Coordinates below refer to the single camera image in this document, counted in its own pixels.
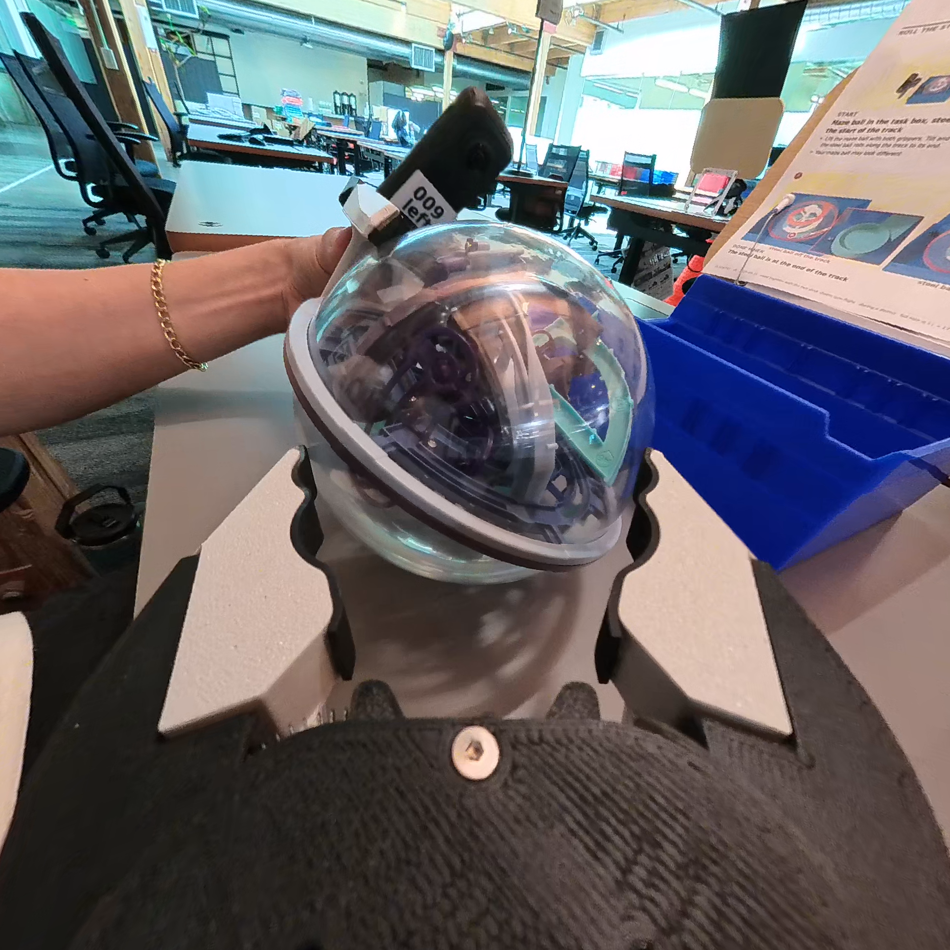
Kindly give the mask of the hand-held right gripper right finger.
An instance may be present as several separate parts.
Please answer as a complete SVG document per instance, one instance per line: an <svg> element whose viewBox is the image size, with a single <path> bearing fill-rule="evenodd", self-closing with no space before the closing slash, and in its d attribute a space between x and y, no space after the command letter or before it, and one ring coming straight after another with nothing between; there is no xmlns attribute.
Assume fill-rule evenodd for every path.
<svg viewBox="0 0 950 950"><path fill-rule="evenodd" d="M754 556L676 468L648 452L613 583L596 674L625 710L682 730L707 720L790 739Z"/></svg>

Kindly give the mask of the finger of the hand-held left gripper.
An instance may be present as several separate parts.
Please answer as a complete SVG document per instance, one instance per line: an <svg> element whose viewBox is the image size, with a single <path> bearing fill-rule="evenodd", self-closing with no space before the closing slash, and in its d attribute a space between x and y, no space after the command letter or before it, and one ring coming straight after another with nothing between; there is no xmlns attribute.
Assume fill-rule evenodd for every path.
<svg viewBox="0 0 950 950"><path fill-rule="evenodd" d="M330 276L323 296L328 296L337 283L366 257L375 258L381 248L392 244L405 233L405 217L371 184L349 182L339 196L343 212L350 220L350 243Z"/></svg>

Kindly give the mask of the clear plastic maze ball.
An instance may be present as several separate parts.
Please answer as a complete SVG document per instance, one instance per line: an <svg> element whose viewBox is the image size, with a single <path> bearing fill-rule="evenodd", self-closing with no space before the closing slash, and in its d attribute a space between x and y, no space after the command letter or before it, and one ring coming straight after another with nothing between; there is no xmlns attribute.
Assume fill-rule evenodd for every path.
<svg viewBox="0 0 950 950"><path fill-rule="evenodd" d="M512 224L471 217L360 255L284 339L320 498L420 576L600 560L652 439L642 329L592 263Z"/></svg>

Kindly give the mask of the person's left forearm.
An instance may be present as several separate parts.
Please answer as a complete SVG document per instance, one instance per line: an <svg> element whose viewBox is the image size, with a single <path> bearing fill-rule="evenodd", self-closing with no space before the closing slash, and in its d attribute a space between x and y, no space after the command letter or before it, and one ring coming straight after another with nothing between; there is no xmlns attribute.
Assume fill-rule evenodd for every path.
<svg viewBox="0 0 950 950"><path fill-rule="evenodd" d="M207 363L172 322L166 262L1 274L1 433L54 426Z"/></svg>

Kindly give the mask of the wooden column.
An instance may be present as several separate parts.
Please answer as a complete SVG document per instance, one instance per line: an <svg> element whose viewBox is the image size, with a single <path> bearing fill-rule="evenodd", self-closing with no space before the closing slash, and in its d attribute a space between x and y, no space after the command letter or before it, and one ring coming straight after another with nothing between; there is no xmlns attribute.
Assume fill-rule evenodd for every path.
<svg viewBox="0 0 950 950"><path fill-rule="evenodd" d="M540 98L545 81L548 55L551 41L555 33L555 25L545 19L540 19L540 30L533 63L530 87L528 91L525 117L522 125L522 146L529 138L536 134L536 126L540 112Z"/></svg>

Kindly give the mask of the rows of wooden office desks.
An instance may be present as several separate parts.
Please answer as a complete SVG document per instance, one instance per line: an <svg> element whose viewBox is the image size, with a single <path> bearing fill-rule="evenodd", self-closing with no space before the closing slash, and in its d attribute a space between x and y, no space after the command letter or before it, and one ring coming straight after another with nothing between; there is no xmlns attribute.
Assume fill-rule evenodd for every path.
<svg viewBox="0 0 950 950"><path fill-rule="evenodd" d="M331 172L340 174L336 167L336 158L319 149L307 146L298 146L290 139L279 139L275 143L267 143L262 137L255 137L253 141L235 129L227 129L220 125L197 123L186 125L185 139L189 147L225 154L268 157L272 160L291 162L293 165L310 167L315 164L327 164ZM710 232L721 232L729 218L694 213L687 208L682 200L669 198L649 198L643 196L595 196L598 205L617 208L624 212L640 215L651 220L669 220L682 227L701 229Z"/></svg>

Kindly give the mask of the black water bottle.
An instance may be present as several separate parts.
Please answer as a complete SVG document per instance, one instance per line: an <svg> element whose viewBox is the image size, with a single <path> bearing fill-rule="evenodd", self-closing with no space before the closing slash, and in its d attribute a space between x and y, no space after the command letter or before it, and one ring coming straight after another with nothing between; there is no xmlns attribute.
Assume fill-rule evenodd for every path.
<svg viewBox="0 0 950 950"><path fill-rule="evenodd" d="M54 529L97 575L138 566L142 514L121 485L95 483L66 499Z"/></svg>

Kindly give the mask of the blue plastic bin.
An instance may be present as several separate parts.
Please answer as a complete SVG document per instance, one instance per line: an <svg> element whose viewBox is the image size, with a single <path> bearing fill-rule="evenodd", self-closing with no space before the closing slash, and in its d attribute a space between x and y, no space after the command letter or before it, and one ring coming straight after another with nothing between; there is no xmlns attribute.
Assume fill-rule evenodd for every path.
<svg viewBox="0 0 950 950"><path fill-rule="evenodd" d="M653 449L772 568L948 486L948 355L710 276L637 322Z"/></svg>

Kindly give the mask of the black and white floor sign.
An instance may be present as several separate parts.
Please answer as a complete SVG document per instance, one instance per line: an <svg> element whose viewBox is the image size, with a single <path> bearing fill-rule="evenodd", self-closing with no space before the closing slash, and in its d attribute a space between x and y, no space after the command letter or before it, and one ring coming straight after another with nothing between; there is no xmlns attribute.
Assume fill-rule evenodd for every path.
<svg viewBox="0 0 950 950"><path fill-rule="evenodd" d="M674 277L670 250L652 242L644 244L632 281L636 291L664 301L671 296Z"/></svg>

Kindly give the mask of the clear acrylic sign holder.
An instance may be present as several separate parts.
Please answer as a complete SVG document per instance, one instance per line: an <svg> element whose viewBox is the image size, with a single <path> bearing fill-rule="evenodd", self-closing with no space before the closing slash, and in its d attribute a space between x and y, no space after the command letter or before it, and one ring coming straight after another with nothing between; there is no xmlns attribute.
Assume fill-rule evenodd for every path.
<svg viewBox="0 0 950 950"><path fill-rule="evenodd" d="M728 216L734 213L746 187L735 170L705 168L690 188L685 210L692 215Z"/></svg>

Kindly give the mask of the orange traffic cone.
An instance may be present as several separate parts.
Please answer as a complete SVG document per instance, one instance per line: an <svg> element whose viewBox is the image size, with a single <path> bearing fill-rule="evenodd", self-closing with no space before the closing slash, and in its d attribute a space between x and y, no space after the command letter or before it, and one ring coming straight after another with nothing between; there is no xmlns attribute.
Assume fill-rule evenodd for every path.
<svg viewBox="0 0 950 950"><path fill-rule="evenodd" d="M701 255L693 255L689 258L686 266L675 279L671 294L665 298L665 303L671 307L677 306L685 296L686 292L695 283L695 280L702 274L705 258Z"/></svg>

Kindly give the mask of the tall black mesh chair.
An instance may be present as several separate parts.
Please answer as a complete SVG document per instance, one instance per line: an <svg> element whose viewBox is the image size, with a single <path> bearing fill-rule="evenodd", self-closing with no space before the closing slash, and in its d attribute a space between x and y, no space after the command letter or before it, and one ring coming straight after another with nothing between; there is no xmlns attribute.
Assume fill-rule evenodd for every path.
<svg viewBox="0 0 950 950"><path fill-rule="evenodd" d="M84 202L93 208L93 214L82 221L82 226L87 235L96 236L97 227L104 224L105 218L104 199L95 191L102 172L98 145L89 139L83 128L73 133L61 122L18 55L2 53L1 59L44 131L56 173L64 180L76 183Z"/></svg>
<svg viewBox="0 0 950 950"><path fill-rule="evenodd" d="M59 41L34 13L25 11L20 17L41 57L17 52L16 61L28 89L38 95L54 127L65 138L68 159L94 212L93 219L121 215L135 226L102 239L96 255L107 259L110 248L122 244L125 263L147 246L154 248L158 258L170 259L172 250L165 227L175 184L159 173L143 173L146 163L135 157L135 147L149 136L134 129L115 130L77 77Z"/></svg>

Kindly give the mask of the black and beige divider panel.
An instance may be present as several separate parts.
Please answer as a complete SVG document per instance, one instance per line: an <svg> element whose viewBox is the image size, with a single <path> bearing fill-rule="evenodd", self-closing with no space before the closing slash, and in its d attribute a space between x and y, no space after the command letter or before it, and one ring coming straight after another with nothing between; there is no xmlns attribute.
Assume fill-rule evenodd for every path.
<svg viewBox="0 0 950 950"><path fill-rule="evenodd" d="M766 168L807 4L760 6L722 18L712 96L700 114L691 175L724 169L750 180Z"/></svg>

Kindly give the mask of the printed instruction sheet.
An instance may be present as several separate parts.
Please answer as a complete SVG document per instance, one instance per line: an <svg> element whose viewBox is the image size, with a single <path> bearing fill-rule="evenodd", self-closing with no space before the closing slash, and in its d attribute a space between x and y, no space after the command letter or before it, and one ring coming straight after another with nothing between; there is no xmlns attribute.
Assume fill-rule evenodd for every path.
<svg viewBox="0 0 950 950"><path fill-rule="evenodd" d="M949 3L908 3L705 274L948 355L948 72Z"/></svg>

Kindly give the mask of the silver air duct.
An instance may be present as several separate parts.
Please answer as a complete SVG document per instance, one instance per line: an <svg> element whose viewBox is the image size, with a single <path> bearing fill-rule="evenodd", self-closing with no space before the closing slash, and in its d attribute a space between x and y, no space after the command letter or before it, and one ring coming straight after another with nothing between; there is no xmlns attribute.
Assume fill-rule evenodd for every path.
<svg viewBox="0 0 950 950"><path fill-rule="evenodd" d="M203 1L209 20L230 28L255 30L295 41L364 56L375 63L401 65L423 72L437 72L445 65L445 51L433 44L393 38L370 30L342 25L300 12L256 2ZM499 65L457 52L453 74L485 80L500 86L526 89L531 68Z"/></svg>

